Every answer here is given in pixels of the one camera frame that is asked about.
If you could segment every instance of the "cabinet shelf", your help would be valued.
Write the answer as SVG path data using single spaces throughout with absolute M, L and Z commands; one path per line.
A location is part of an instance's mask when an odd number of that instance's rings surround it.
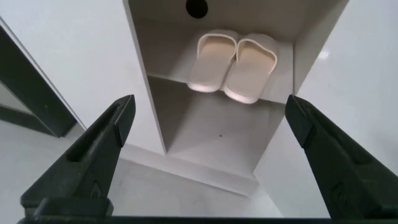
M 209 29 L 147 20 L 135 26 L 147 75 L 186 83 L 197 57 L 198 40 Z M 278 64 L 261 99 L 286 103 L 292 93 L 293 43 L 279 42 Z

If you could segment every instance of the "shelf compartment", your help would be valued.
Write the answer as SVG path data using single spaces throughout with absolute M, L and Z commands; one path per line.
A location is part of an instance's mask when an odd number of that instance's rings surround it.
M 136 33 L 148 76 L 186 83 L 197 57 L 199 38 L 209 29 L 136 21 Z M 261 99 L 286 103 L 293 93 L 293 43 L 279 42 L 278 64 Z
M 222 91 L 149 77 L 168 157 L 254 179 L 253 171 L 284 114 L 284 105 L 244 105 Z

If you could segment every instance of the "white slipper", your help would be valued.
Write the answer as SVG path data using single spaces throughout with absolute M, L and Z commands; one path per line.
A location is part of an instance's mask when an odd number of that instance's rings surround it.
M 265 34 L 249 34 L 241 39 L 236 62 L 226 77 L 224 92 L 241 103 L 255 103 L 277 64 L 278 44 Z
M 211 93 L 223 85 L 233 62 L 239 34 L 231 30 L 212 30 L 200 37 L 198 55 L 188 80 L 192 90 Z

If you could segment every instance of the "floor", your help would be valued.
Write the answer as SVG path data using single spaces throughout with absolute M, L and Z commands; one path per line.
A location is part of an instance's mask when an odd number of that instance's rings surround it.
M 0 216 L 15 223 L 23 215 L 19 197 L 78 137 L 79 127 L 57 139 L 0 121 Z M 108 197 L 113 215 L 281 217 L 262 190 L 247 198 L 225 190 L 119 160 Z

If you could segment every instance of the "white cabinet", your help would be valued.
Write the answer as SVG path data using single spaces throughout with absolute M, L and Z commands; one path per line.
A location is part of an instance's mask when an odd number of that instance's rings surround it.
M 283 215 L 327 216 L 283 119 L 288 95 L 298 93 L 397 172 L 394 142 L 377 151 L 373 136 L 391 139 L 396 124 L 394 0 L 206 1 L 201 19 L 186 0 L 3 0 L 0 15 L 85 127 L 135 95 L 121 153 L 130 161 L 247 196 L 259 182 Z M 197 40 L 213 28 L 279 42 L 280 62 L 257 103 L 187 87 Z

